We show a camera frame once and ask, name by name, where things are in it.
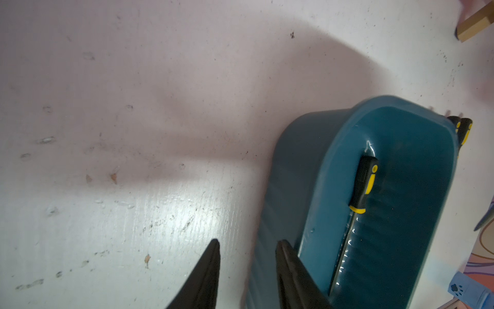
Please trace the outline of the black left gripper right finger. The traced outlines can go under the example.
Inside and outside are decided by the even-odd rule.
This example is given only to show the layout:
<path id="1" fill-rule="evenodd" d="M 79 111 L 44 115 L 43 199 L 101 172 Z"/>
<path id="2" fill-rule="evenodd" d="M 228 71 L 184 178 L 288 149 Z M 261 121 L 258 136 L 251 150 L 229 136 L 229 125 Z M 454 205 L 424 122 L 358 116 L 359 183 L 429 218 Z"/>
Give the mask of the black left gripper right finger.
<path id="1" fill-rule="evenodd" d="M 332 308 L 287 240 L 277 242 L 275 259 L 280 308 Z"/>

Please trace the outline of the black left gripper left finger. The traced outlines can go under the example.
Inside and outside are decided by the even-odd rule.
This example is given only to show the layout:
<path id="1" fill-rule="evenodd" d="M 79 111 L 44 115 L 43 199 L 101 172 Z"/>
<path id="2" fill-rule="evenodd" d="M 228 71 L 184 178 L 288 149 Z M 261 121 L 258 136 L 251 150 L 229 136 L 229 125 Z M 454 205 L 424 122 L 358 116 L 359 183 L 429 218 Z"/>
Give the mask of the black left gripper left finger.
<path id="1" fill-rule="evenodd" d="M 215 309 L 221 265 L 220 243 L 212 239 L 168 309 Z"/>

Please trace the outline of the teal plastic storage box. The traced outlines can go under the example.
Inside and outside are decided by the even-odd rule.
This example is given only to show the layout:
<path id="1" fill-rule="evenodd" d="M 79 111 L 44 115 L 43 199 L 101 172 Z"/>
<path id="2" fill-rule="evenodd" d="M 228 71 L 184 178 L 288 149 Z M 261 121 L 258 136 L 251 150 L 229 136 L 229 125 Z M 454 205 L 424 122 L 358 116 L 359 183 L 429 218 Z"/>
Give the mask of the teal plastic storage box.
<path id="1" fill-rule="evenodd" d="M 275 249 L 287 240 L 333 308 L 410 305 L 457 163 L 454 125 L 394 96 L 296 118 L 272 158 L 245 296 L 279 308 Z M 353 226 L 339 285 L 328 291 L 350 218 L 360 158 L 379 168 Z"/>

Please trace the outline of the yellow black file tool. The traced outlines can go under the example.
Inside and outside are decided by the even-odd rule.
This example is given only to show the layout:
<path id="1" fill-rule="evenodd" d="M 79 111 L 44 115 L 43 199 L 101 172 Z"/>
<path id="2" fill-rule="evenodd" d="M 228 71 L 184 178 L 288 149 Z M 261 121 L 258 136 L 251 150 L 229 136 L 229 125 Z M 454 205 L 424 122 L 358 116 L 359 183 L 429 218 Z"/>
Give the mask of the yellow black file tool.
<path id="1" fill-rule="evenodd" d="M 461 118 L 459 116 L 448 116 L 447 119 L 455 126 L 455 133 L 458 133 L 461 125 Z"/>
<path id="2" fill-rule="evenodd" d="M 349 238 L 356 220 L 361 214 L 366 212 L 367 200 L 373 190 L 379 164 L 379 160 L 376 157 L 365 155 L 360 158 L 355 175 L 352 195 L 348 203 L 348 207 L 351 211 L 350 218 L 343 236 L 340 251 L 338 253 L 337 264 L 334 268 L 334 274 L 331 280 L 328 296 L 330 296 L 334 289 L 339 285 L 338 279 L 343 273 L 343 264 L 345 263 L 347 250 L 351 243 Z"/>
<path id="3" fill-rule="evenodd" d="M 473 126 L 473 120 L 470 118 L 461 118 L 459 125 L 458 125 L 458 130 L 457 130 L 457 136 L 459 140 L 459 149 L 461 149 L 465 143 L 468 140 L 468 136 L 470 134 L 471 128 Z"/>

